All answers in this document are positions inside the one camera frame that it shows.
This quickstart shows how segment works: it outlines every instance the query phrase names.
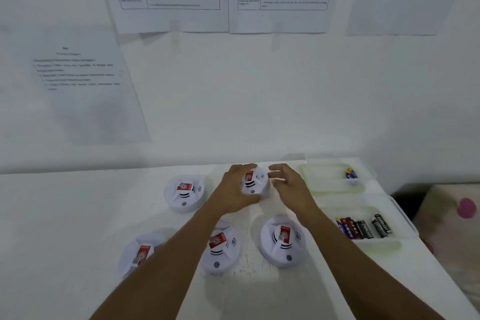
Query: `forearm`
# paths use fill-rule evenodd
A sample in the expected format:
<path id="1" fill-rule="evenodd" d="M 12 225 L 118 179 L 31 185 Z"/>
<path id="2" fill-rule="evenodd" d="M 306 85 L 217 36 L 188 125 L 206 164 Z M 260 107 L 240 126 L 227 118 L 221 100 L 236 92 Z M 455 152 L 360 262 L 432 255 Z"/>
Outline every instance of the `forearm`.
<path id="1" fill-rule="evenodd" d="M 127 277 L 91 320 L 173 320 L 221 213 L 208 202 Z"/>
<path id="2" fill-rule="evenodd" d="M 312 234 L 355 317 L 442 319 L 395 280 L 315 208 L 298 217 Z"/>

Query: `clear plastic box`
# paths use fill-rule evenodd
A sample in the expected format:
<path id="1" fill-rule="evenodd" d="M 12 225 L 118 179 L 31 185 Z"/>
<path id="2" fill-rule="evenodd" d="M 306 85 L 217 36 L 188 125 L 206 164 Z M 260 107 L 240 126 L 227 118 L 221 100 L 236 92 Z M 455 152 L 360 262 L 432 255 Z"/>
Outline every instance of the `clear plastic box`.
<path id="1" fill-rule="evenodd" d="M 320 209 L 336 224 L 336 218 L 350 217 L 352 220 L 364 220 L 373 235 L 373 239 L 354 239 L 357 245 L 377 245 L 410 239 L 419 233 L 408 216 L 388 195 L 332 195 L 321 200 L 316 199 Z M 380 214 L 392 229 L 386 238 L 381 238 L 372 224 L 375 214 Z"/>
<path id="2" fill-rule="evenodd" d="M 362 193 L 367 182 L 376 179 L 375 172 L 360 159 L 351 164 L 351 159 L 308 157 L 298 169 L 308 188 L 315 194 Z M 358 178 L 347 178 L 345 171 L 353 169 Z"/>

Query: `person's left arm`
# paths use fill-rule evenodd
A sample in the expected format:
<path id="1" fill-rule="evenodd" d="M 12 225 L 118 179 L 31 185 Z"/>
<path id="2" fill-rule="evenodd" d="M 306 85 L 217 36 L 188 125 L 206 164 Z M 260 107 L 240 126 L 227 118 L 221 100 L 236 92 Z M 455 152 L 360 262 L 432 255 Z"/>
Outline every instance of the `person's left arm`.
<path id="1" fill-rule="evenodd" d="M 242 178 L 256 166 L 233 165 L 207 202 L 106 298 L 90 320 L 174 320 L 220 217 L 260 200 L 260 195 L 241 192 Z"/>

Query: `person's left hand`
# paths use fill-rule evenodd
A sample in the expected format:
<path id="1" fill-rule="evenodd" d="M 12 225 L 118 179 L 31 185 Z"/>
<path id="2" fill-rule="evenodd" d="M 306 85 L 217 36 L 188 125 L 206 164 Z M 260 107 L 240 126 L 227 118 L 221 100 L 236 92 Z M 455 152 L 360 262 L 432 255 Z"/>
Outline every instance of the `person's left hand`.
<path id="1" fill-rule="evenodd" d="M 257 167 L 255 163 L 231 166 L 205 205 L 221 216 L 259 202 L 260 195 L 245 195 L 242 192 L 242 179 L 255 167 Z"/>

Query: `white smoke detector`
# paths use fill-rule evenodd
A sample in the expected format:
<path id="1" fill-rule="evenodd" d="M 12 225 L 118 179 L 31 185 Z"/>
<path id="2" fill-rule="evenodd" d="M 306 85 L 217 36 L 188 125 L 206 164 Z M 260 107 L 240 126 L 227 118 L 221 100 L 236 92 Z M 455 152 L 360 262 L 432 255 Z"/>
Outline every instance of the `white smoke detector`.
<path id="1" fill-rule="evenodd" d="M 229 222 L 220 220 L 201 255 L 200 265 L 210 274 L 222 274 L 237 263 L 241 251 L 242 243 L 237 229 Z"/>
<path id="2" fill-rule="evenodd" d="M 205 204 L 204 176 L 183 175 L 172 178 L 165 187 L 167 203 L 178 213 L 188 213 Z"/>
<path id="3" fill-rule="evenodd" d="M 295 267 L 307 254 L 302 229 L 287 215 L 274 216 L 261 229 L 260 252 L 276 267 Z"/>
<path id="4" fill-rule="evenodd" d="M 122 279 L 147 260 L 167 241 L 160 231 L 148 232 L 132 240 L 123 250 L 118 261 L 118 274 Z"/>
<path id="5" fill-rule="evenodd" d="M 260 194 L 261 197 L 265 198 L 268 196 L 269 189 L 270 181 L 267 172 L 260 167 L 247 172 L 241 182 L 241 191 L 246 195 Z"/>

